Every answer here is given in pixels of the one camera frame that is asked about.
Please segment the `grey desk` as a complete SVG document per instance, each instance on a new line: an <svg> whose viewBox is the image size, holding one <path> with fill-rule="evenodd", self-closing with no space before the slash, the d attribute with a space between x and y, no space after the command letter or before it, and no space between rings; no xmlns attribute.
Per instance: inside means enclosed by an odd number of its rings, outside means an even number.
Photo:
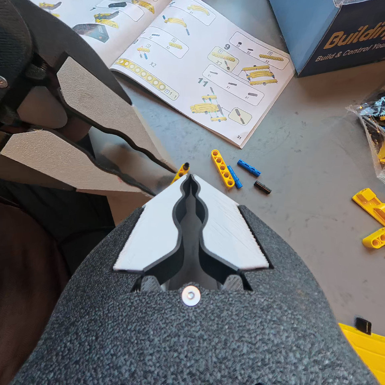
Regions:
<svg viewBox="0 0 385 385"><path fill-rule="evenodd" d="M190 170L246 205L304 260L327 296L338 322L360 316L384 335L384 248L362 239L382 227L352 201L371 188L384 201L358 104L384 84L384 63L310 77L293 77L243 149L181 115L132 80L115 74L179 167ZM218 150L243 187L227 189L211 159ZM241 159L261 172L255 177ZM272 192L254 187L259 181Z"/></svg>

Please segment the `open instruction booklet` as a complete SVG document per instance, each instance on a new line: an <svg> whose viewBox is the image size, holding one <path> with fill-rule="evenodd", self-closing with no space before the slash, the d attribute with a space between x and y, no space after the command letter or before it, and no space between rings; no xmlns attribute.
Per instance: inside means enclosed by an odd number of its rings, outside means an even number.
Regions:
<svg viewBox="0 0 385 385"><path fill-rule="evenodd" d="M294 75L289 54L198 0L35 0L110 70L242 148Z"/></svg>

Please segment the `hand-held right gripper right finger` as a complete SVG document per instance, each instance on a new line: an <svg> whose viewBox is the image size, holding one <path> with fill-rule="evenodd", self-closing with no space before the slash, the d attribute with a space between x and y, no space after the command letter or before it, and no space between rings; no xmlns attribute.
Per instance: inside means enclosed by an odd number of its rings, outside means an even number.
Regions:
<svg viewBox="0 0 385 385"><path fill-rule="evenodd" d="M196 215L201 221L199 261L220 284L230 275L270 267L237 202L193 175Z"/></svg>

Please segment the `dark blue kit box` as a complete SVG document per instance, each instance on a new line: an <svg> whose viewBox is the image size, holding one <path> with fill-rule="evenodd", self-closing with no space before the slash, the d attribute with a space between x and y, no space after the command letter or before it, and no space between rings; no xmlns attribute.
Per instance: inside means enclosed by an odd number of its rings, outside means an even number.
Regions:
<svg viewBox="0 0 385 385"><path fill-rule="evenodd" d="M384 60L384 0L271 0L299 77Z"/></svg>

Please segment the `blue connector pin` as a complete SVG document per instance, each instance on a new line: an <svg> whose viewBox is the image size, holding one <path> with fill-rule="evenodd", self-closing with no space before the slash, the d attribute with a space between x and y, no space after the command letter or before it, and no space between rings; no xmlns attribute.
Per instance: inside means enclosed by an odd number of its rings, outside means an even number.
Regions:
<svg viewBox="0 0 385 385"><path fill-rule="evenodd" d="M243 187L242 183L240 182L239 178L236 176L235 172L233 171L231 166L227 166L227 169L234 180L235 186L237 189L241 189Z"/></svg>
<svg viewBox="0 0 385 385"><path fill-rule="evenodd" d="M239 159L237 162L237 165L243 168L244 170L248 171L250 174L252 174L255 177L259 177L261 172L258 171L255 167L249 165L245 161Z"/></svg>

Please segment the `person's legs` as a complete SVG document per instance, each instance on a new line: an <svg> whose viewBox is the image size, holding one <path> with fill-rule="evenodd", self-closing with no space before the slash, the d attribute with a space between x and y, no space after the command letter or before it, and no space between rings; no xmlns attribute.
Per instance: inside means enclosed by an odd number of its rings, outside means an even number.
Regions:
<svg viewBox="0 0 385 385"><path fill-rule="evenodd" d="M114 228L105 196L1 179L1 197L16 204L54 239L70 275Z"/></svg>

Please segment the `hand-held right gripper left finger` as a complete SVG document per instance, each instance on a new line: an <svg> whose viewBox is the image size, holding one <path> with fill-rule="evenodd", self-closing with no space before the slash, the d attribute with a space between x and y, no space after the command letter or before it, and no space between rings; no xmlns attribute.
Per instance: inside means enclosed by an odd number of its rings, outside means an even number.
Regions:
<svg viewBox="0 0 385 385"><path fill-rule="evenodd" d="M180 223L187 211L190 177L181 177L142 207L114 271L154 276L161 285L179 272L184 262Z"/></svg>

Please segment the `yellow five-hole beam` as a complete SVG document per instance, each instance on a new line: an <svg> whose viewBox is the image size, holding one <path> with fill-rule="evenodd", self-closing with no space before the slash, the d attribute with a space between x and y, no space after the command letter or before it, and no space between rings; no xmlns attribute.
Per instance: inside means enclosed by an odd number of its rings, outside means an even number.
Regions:
<svg viewBox="0 0 385 385"><path fill-rule="evenodd" d="M216 170L218 171L222 182L227 189L231 189L235 186L234 179L229 172L227 165L225 164L222 155L218 150L212 150L211 159L215 164Z"/></svg>
<svg viewBox="0 0 385 385"><path fill-rule="evenodd" d="M183 165L180 167L180 169L178 170L178 172L176 173L173 181L171 182L171 184L173 184L174 182L176 182L178 179L180 179L182 176L186 175L188 172L189 172L189 169L188 170L184 170L183 169Z"/></svg>

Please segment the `black square connector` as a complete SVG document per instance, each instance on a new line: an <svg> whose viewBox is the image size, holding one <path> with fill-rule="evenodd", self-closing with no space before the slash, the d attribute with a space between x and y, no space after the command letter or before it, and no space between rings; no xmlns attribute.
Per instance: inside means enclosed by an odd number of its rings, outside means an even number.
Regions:
<svg viewBox="0 0 385 385"><path fill-rule="evenodd" d="M354 326L357 330L364 334L372 334L372 323L362 317L356 316L354 318Z"/></svg>

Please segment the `person's brown sweater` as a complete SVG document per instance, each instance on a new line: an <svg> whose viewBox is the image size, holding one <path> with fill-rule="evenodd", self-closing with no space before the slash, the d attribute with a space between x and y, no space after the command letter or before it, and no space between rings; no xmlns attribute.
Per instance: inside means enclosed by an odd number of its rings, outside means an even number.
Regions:
<svg viewBox="0 0 385 385"><path fill-rule="evenodd" d="M0 383L35 348L69 280L55 240L28 214L1 200Z"/></svg>

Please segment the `yellow three-hole beam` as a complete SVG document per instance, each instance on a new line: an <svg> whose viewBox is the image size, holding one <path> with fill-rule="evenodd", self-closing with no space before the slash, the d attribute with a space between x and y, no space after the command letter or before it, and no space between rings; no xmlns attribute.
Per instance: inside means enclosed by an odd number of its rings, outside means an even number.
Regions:
<svg viewBox="0 0 385 385"><path fill-rule="evenodd" d="M379 249L385 245L385 228L380 228L369 236L363 238L362 244L366 248Z"/></svg>

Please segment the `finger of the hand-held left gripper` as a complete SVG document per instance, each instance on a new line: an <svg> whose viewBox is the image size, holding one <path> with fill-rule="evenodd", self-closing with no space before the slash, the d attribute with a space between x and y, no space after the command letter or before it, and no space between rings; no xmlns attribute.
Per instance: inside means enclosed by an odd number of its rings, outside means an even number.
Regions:
<svg viewBox="0 0 385 385"><path fill-rule="evenodd" d="M17 117L21 122L59 130L69 123L71 115L122 138L153 162L176 172L176 166L137 108L74 59L68 57L55 72L40 56L33 56L17 91Z"/></svg>
<svg viewBox="0 0 385 385"><path fill-rule="evenodd" d="M15 164L2 171L3 178L58 189L74 189L95 195L155 193L119 172L98 165L87 151L51 130L3 135L1 156Z"/></svg>

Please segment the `yellow angled panel piece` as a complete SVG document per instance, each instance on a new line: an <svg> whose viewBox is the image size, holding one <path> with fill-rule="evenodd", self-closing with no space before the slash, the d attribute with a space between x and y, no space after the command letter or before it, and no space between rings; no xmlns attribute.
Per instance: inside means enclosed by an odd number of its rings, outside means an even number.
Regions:
<svg viewBox="0 0 385 385"><path fill-rule="evenodd" d="M370 188L359 191L352 197L352 200L383 227L385 226L385 203L380 201Z"/></svg>

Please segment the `large yellow panel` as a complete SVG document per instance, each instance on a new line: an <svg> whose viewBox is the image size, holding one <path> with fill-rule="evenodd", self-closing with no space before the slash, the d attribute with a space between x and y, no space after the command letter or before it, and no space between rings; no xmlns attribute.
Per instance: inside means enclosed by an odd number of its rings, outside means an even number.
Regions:
<svg viewBox="0 0 385 385"><path fill-rule="evenodd" d="M345 337L362 361L372 371L378 382L385 384L385 338L374 334L364 334L353 326L339 323Z"/></svg>

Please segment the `plastic bag of yellow parts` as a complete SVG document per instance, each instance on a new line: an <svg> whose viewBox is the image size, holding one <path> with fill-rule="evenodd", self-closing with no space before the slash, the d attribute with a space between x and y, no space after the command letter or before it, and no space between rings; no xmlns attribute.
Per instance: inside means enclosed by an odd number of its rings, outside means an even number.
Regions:
<svg viewBox="0 0 385 385"><path fill-rule="evenodd" d="M385 91L374 93L346 109L356 115L367 138L376 177L385 183Z"/></svg>

